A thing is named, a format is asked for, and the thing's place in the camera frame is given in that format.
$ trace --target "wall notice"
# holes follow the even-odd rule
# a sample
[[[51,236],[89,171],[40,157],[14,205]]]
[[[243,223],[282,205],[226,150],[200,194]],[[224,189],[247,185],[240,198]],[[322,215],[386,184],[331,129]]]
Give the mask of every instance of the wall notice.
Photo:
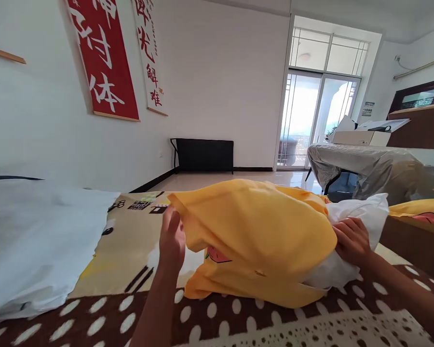
[[[92,97],[93,113],[139,121],[114,0],[68,0]]]
[[[365,105],[363,106],[363,110],[362,110],[362,116],[363,117],[371,117],[371,114],[373,113],[374,106],[375,106],[375,103],[365,101]]]
[[[141,51],[141,63],[146,87],[147,109],[167,116],[164,89],[158,65],[158,47],[154,29],[154,4],[152,0],[132,0],[136,34]]]

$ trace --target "white box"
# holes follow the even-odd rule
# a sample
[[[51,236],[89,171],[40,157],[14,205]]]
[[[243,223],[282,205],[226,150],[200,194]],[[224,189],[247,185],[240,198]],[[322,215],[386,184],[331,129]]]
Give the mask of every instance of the white box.
[[[347,116],[339,123],[329,141],[340,145],[387,146],[392,134],[410,122],[409,119],[369,121],[354,130],[355,123]],[[390,132],[370,131],[377,127],[389,127]]]
[[[335,132],[332,143],[341,145],[386,146],[391,133],[371,131]]]

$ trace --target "hand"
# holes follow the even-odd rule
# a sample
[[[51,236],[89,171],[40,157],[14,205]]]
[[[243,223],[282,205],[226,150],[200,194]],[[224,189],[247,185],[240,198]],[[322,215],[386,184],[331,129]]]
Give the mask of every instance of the hand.
[[[172,205],[163,215],[159,238],[159,265],[167,271],[180,271],[185,260],[185,232],[180,215]]]
[[[370,248],[368,231],[360,218],[346,218],[333,225],[338,237],[336,252],[352,265],[363,267],[374,254]]]

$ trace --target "brown polka dot fabric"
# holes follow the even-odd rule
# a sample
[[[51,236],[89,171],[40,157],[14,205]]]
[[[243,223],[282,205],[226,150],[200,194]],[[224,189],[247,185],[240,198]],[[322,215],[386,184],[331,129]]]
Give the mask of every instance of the brown polka dot fabric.
[[[422,271],[396,267],[434,293]],[[128,347],[147,294],[70,299],[33,319],[0,322],[0,346]],[[385,287],[367,279],[294,310],[221,294],[189,300],[177,289],[173,322],[172,346],[434,346]]]

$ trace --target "white cloth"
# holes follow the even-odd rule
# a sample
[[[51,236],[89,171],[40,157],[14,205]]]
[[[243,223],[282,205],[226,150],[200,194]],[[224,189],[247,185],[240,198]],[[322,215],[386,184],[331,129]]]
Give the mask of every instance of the white cloth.
[[[48,181],[0,181],[0,320],[64,304],[118,196]]]
[[[376,194],[366,200],[343,200],[326,204],[328,219],[331,224],[348,217],[359,217],[368,230],[371,250],[375,250],[384,223],[389,214],[387,194]],[[334,251],[314,271],[309,274],[305,283],[316,288],[343,288],[344,285],[357,278],[359,269],[346,263]]]

